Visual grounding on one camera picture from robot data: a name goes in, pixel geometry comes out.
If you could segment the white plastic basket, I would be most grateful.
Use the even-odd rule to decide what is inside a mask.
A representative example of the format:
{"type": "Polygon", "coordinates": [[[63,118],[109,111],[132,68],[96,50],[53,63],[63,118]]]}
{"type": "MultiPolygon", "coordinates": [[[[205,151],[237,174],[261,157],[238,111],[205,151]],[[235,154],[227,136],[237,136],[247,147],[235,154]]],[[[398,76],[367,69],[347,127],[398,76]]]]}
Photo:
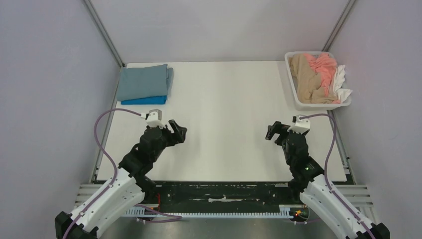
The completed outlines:
{"type": "Polygon", "coordinates": [[[287,68],[287,72],[288,72],[288,77],[290,79],[290,85],[291,85],[291,89],[293,91],[293,96],[294,96],[294,100],[295,100],[295,108],[299,111],[316,111],[316,110],[334,110],[336,108],[339,107],[345,107],[351,104],[351,96],[348,97],[348,99],[342,103],[342,104],[303,104],[299,101],[298,97],[297,97],[297,82],[296,82],[296,78],[293,77],[291,75],[291,70],[289,68],[289,63],[288,63],[288,58],[295,55],[295,54],[299,54],[299,53],[309,53],[315,57],[318,57],[321,53],[321,51],[296,51],[296,52],[288,52],[285,54],[285,63],[286,63],[286,68],[287,68]]]}

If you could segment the right corner aluminium post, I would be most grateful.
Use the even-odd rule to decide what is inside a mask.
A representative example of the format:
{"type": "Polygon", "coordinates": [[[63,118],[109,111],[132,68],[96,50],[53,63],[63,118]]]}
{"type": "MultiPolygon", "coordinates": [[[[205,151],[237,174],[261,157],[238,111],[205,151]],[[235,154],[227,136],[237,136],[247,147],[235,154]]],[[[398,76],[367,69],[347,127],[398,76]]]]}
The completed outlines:
{"type": "Polygon", "coordinates": [[[326,43],[324,44],[322,51],[328,52],[330,50],[330,48],[332,47],[332,45],[333,45],[334,41],[336,40],[338,34],[342,30],[345,22],[347,21],[348,17],[352,13],[352,11],[353,11],[357,2],[358,2],[357,0],[348,0],[347,1],[342,13],[340,14],[340,17],[338,18],[338,20],[337,20],[336,24],[334,25],[334,28],[332,29],[326,43]]]}

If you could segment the left corner aluminium post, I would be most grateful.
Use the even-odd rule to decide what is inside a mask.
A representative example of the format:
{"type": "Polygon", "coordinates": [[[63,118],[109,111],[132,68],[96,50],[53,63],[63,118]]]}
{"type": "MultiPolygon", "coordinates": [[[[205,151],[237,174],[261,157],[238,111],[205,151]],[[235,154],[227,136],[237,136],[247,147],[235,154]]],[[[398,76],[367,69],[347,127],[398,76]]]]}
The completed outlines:
{"type": "Polygon", "coordinates": [[[99,14],[97,13],[95,6],[93,4],[92,0],[82,0],[82,2],[85,4],[89,15],[91,16],[96,28],[98,29],[98,31],[100,32],[103,40],[105,41],[109,51],[111,52],[115,62],[117,63],[117,65],[122,68],[125,67],[126,64],[124,63],[122,57],[120,56],[120,54],[117,51],[117,48],[115,47],[114,43],[112,42],[111,37],[109,36],[99,14]]]}

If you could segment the bright blue folded t shirt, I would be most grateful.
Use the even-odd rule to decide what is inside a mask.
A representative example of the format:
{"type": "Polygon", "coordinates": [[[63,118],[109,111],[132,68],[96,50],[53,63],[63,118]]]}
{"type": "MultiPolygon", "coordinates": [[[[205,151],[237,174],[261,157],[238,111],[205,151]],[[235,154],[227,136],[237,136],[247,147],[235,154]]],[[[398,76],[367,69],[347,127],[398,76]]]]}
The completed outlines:
{"type": "Polygon", "coordinates": [[[154,96],[139,98],[133,100],[121,101],[122,105],[164,105],[167,101],[167,96],[154,96]]]}

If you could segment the beige t shirt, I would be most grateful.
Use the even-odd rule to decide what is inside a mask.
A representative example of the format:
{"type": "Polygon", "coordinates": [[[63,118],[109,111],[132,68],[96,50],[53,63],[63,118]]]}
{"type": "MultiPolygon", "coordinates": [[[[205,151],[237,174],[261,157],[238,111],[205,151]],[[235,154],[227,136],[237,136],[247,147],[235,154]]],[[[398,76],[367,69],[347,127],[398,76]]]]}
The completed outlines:
{"type": "Polygon", "coordinates": [[[337,71],[337,61],[326,52],[315,57],[299,53],[288,58],[291,75],[296,78],[297,97],[303,104],[338,103],[336,94],[330,91],[337,71]]]}

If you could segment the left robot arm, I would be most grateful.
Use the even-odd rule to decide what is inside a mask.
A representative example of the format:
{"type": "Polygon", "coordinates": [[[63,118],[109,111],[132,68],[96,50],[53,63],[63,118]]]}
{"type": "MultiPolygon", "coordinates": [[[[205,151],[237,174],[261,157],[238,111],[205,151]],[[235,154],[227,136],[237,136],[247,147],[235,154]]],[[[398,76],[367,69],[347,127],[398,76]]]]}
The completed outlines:
{"type": "Polygon", "coordinates": [[[110,179],[72,212],[56,216],[56,238],[97,239],[136,204],[153,202],[156,183],[146,174],[165,148],[185,141],[187,131],[174,120],[164,128],[148,126],[110,179]]]}

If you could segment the pink t shirt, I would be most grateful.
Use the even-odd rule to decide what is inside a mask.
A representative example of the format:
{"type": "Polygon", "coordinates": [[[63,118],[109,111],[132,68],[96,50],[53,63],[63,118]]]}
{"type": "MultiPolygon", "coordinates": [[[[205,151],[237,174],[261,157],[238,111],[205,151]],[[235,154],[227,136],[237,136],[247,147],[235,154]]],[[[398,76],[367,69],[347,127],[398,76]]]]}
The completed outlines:
{"type": "Polygon", "coordinates": [[[337,61],[328,53],[321,53],[318,57],[304,53],[309,67],[314,75],[309,79],[305,97],[307,103],[332,104],[336,96],[332,95],[330,85],[337,70],[337,61]]]}

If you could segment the grey-blue folded t shirt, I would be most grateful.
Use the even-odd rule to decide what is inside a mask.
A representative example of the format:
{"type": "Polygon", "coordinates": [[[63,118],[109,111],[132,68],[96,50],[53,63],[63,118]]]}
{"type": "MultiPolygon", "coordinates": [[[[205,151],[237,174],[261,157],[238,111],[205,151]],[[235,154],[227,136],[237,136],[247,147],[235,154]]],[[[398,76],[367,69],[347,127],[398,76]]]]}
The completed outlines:
{"type": "Polygon", "coordinates": [[[116,99],[120,102],[145,98],[167,97],[170,91],[174,69],[167,64],[123,68],[119,76],[116,99]]]}

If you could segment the white t shirt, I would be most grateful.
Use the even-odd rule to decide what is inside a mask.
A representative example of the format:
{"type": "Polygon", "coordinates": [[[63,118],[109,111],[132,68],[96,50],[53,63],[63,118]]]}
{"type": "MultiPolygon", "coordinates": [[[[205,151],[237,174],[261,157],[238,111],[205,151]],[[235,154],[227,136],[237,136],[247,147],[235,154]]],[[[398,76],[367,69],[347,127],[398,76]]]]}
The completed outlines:
{"type": "Polygon", "coordinates": [[[333,104],[342,104],[353,92],[351,89],[343,88],[345,83],[345,65],[339,65],[333,77],[333,80],[330,85],[329,92],[336,96],[336,99],[332,102],[333,104]]]}

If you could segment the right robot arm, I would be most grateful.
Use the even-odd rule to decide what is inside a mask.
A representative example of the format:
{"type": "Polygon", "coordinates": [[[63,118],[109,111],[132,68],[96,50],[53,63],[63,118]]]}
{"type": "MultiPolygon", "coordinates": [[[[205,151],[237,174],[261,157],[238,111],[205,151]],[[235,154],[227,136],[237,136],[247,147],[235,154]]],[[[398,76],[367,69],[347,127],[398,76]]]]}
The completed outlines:
{"type": "Polygon", "coordinates": [[[289,200],[307,205],[339,239],[390,238],[387,227],[373,222],[353,206],[311,157],[306,140],[309,131],[308,119],[298,119],[294,125],[276,121],[267,127],[266,140],[278,135],[275,144],[282,147],[293,176],[288,182],[289,200]]]}

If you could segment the corner aluminium post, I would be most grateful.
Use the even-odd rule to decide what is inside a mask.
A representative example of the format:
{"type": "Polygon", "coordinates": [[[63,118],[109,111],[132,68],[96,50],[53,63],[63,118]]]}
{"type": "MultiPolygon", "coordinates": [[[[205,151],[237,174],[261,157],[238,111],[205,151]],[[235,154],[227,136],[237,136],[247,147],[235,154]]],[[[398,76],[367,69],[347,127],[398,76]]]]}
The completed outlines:
{"type": "Polygon", "coordinates": [[[340,14],[340,17],[338,18],[338,20],[337,20],[336,24],[334,25],[334,28],[332,29],[326,43],[324,44],[322,51],[328,52],[330,50],[330,48],[332,47],[332,45],[333,45],[334,41],[336,40],[338,34],[342,30],[345,22],[347,21],[348,17],[352,13],[352,11],[353,11],[357,2],[358,2],[357,0],[348,0],[347,1],[342,13],[340,14]]]}
{"type": "Polygon", "coordinates": [[[98,29],[98,31],[100,32],[103,40],[105,41],[109,51],[111,52],[115,62],[117,63],[117,65],[122,68],[125,67],[126,64],[124,63],[122,57],[120,56],[120,54],[117,51],[117,48],[115,47],[114,43],[112,42],[111,37],[109,36],[99,14],[97,13],[95,6],[93,4],[92,0],[82,0],[82,2],[85,4],[89,15],[91,16],[96,28],[98,29]]]}

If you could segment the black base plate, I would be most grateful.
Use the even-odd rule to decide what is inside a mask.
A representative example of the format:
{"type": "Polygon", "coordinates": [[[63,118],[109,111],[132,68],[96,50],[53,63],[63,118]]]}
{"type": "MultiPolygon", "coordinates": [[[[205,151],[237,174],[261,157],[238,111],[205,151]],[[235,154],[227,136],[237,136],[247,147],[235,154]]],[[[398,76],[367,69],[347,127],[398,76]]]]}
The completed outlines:
{"type": "Polygon", "coordinates": [[[142,201],[164,213],[276,213],[304,205],[286,182],[157,181],[142,201]]]}

